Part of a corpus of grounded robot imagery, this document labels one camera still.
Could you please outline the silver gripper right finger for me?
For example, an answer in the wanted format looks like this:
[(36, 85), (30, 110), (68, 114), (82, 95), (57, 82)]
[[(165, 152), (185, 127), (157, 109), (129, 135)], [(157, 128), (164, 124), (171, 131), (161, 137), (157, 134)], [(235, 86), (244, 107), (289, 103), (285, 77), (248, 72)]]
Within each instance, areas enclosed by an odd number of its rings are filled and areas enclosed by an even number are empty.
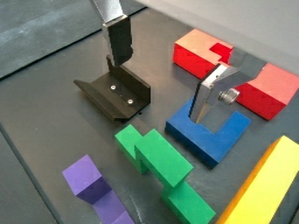
[(217, 102), (231, 104), (239, 97), (239, 91), (229, 76), (237, 71), (235, 67), (217, 64), (200, 80), (191, 102), (188, 117), (199, 123)]

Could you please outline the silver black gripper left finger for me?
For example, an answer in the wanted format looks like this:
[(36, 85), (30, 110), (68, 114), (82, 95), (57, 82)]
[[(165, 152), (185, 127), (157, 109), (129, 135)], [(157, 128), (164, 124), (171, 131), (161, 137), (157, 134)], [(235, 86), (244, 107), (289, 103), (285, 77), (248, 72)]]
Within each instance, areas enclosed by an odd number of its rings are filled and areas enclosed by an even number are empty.
[(89, 0), (101, 21), (109, 56), (116, 67), (132, 57), (131, 20), (124, 14), (119, 0)]

